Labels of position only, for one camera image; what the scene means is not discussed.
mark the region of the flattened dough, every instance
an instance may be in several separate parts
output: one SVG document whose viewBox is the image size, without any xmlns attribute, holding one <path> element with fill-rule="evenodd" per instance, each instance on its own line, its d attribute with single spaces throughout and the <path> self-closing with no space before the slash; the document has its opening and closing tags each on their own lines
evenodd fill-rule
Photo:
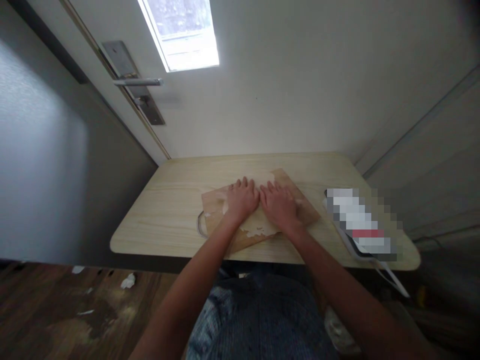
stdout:
<svg viewBox="0 0 480 360">
<path fill-rule="evenodd" d="M 275 176 L 271 172 L 264 172 L 260 174 L 245 175 L 248 180 L 255 181 L 255 187 L 260 188 L 260 185 L 267 186 L 267 182 L 275 181 Z M 223 201 L 222 212 L 225 214 L 229 209 L 229 204 L 226 200 Z M 248 238 L 256 235 L 270 236 L 280 232 L 279 228 L 273 225 L 265 215 L 262 205 L 259 204 L 255 212 L 240 226 L 240 229 L 246 232 Z"/>
</svg>

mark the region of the cutting board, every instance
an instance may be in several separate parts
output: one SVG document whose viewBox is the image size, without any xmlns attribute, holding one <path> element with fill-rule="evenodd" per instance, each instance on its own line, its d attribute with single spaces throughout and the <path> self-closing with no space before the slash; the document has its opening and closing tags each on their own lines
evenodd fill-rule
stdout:
<svg viewBox="0 0 480 360">
<path fill-rule="evenodd" d="M 270 171 L 274 176 L 275 180 L 282 186 L 288 187 L 297 202 L 297 217 L 305 226 L 313 224 L 318 219 L 320 219 L 320 214 L 315 210 L 313 205 L 308 201 L 308 199 L 302 194 L 299 188 L 294 184 L 290 179 L 287 173 L 283 169 L 276 169 Z M 266 184 L 255 184 L 256 187 Z M 222 207 L 224 204 L 225 194 L 228 191 L 229 185 L 226 185 L 222 188 L 205 192 L 201 195 L 201 201 L 203 204 L 203 211 L 206 214 L 205 223 L 206 230 L 208 235 L 210 235 L 217 225 L 222 220 L 224 214 L 222 213 Z M 248 248 L 252 245 L 262 242 L 268 238 L 273 237 L 274 235 L 265 236 L 263 234 L 254 235 L 251 237 L 247 236 L 247 232 L 241 229 L 238 229 L 236 232 L 233 241 L 231 243 L 229 254 L 236 253 L 242 249 Z"/>
</svg>

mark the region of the metal ring handle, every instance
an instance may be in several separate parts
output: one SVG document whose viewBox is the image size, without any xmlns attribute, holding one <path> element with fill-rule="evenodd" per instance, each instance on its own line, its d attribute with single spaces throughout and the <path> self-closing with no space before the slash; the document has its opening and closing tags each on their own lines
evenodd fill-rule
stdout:
<svg viewBox="0 0 480 360">
<path fill-rule="evenodd" d="M 196 230 L 198 231 L 198 233 L 202 238 L 208 239 L 209 237 L 202 232 L 202 227 L 200 226 L 200 217 L 202 216 L 203 213 L 204 212 L 202 211 L 196 218 Z"/>
</svg>

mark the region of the door handle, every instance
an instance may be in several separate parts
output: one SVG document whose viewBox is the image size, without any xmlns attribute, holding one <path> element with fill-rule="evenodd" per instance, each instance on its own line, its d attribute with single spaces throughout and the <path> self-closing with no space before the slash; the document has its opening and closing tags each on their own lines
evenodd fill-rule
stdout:
<svg viewBox="0 0 480 360">
<path fill-rule="evenodd" d="M 113 80 L 115 86 L 162 86 L 164 81 L 161 78 L 120 78 Z"/>
<path fill-rule="evenodd" d="M 165 125 L 165 120 L 147 88 L 162 86 L 164 81 L 161 78 L 141 78 L 123 41 L 107 41 L 102 45 L 118 77 L 113 80 L 113 84 L 128 89 L 131 100 L 151 125 Z"/>
</svg>

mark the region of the light wood tabletop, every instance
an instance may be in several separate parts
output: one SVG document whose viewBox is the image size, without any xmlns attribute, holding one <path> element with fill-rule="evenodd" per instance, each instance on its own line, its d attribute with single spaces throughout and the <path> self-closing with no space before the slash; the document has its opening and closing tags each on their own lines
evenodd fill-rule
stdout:
<svg viewBox="0 0 480 360">
<path fill-rule="evenodd" d="M 243 175 L 282 168 L 321 218 L 308 227 L 312 236 L 343 266 L 371 268 L 354 259 L 322 205 L 326 188 L 369 185 L 350 160 L 335 152 L 191 157 L 168 160 L 152 176 L 110 241 L 115 253 L 191 258 L 205 242 L 197 232 L 203 193 L 232 184 Z M 392 270 L 414 270 L 420 254 L 402 230 L 397 237 L 398 259 Z M 230 255 L 231 260 L 302 264 L 302 258 L 282 234 Z"/>
</svg>

